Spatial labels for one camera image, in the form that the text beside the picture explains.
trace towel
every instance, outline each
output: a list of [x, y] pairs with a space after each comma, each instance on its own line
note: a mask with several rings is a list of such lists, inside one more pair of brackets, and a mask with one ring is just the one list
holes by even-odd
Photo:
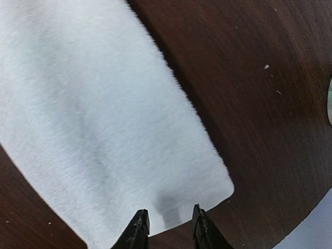
[[0, 143], [88, 248], [110, 248], [138, 209], [153, 235], [233, 193], [124, 0], [0, 0], [0, 18]]

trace wood grain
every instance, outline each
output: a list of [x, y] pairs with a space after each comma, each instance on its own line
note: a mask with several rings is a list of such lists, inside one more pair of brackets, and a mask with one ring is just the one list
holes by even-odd
[[[193, 102], [236, 186], [229, 202], [208, 214], [234, 248], [272, 248], [332, 187], [330, 2], [128, 2]], [[1, 248], [86, 248], [3, 150], [0, 170]], [[192, 248], [190, 226], [152, 237], [150, 244]]]

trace fuzzy fabric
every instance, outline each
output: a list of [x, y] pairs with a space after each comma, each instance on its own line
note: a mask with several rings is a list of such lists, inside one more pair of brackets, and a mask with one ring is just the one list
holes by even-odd
[[0, 142], [89, 248], [110, 248], [138, 209], [157, 234], [233, 193], [124, 0], [0, 0], [0, 17]]

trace wooden table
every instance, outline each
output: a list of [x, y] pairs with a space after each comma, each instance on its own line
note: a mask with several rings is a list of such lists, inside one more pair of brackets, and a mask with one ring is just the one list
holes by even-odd
[[[234, 195], [210, 217], [234, 248], [272, 248], [332, 187], [332, 127], [326, 114], [331, 2], [129, 3], [193, 102], [234, 181]], [[1, 248], [85, 248], [3, 150], [0, 170]], [[150, 243], [192, 248], [190, 226]]]

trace dark brown wooden surface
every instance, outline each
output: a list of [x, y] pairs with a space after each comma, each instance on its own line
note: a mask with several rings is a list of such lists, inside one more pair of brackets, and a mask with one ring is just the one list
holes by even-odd
[[[330, 1], [129, 2], [234, 181], [234, 195], [210, 217], [234, 248], [272, 248], [332, 187], [332, 127], [326, 115]], [[3, 151], [0, 170], [1, 248], [85, 248]], [[190, 226], [150, 243], [191, 248]]]

